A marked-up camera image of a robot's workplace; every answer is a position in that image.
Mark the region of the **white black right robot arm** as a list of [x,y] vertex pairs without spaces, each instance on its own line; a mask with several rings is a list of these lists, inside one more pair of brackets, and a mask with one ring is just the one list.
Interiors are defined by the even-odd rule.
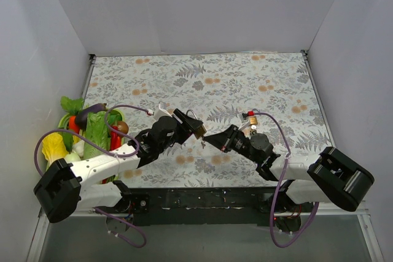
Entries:
[[307,202],[331,202],[354,212],[375,181],[370,172],[335,147],[326,147],[318,155],[284,158],[273,151],[265,134],[253,132],[247,137],[234,125],[204,140],[224,153],[234,151],[251,160],[267,181],[282,178],[277,197],[270,198],[278,212],[292,211]]

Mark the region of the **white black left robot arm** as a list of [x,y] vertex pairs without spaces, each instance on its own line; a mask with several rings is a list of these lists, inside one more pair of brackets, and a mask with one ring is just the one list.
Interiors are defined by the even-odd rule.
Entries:
[[139,201],[122,181],[101,181],[150,164],[172,145],[181,145],[190,136],[199,139],[206,132],[201,120],[179,109],[173,114],[161,110],[154,119],[151,128],[109,154],[75,163],[56,160],[33,190],[49,222],[57,223],[77,210],[95,207],[110,207],[117,213],[137,208]]

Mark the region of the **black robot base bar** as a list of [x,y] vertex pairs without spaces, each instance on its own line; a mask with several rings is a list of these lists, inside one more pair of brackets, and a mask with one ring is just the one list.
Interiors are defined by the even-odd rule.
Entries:
[[269,225],[273,187],[132,188],[110,214],[130,215],[136,226]]

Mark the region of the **small brass padlock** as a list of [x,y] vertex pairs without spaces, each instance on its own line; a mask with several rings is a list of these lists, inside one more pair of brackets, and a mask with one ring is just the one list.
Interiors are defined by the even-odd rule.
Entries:
[[250,116],[250,117],[248,117],[248,120],[249,120],[250,128],[251,129],[257,129],[257,125],[259,124],[258,120],[257,120],[257,117],[256,116]]

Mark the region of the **long shackle brass padlock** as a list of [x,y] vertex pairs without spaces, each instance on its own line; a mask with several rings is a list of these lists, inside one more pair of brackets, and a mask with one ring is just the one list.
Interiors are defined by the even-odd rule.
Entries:
[[186,111],[186,115],[188,117],[193,118],[193,134],[196,139],[202,139],[206,134],[206,128],[204,127],[203,122],[197,117],[196,113],[192,109],[188,109]]

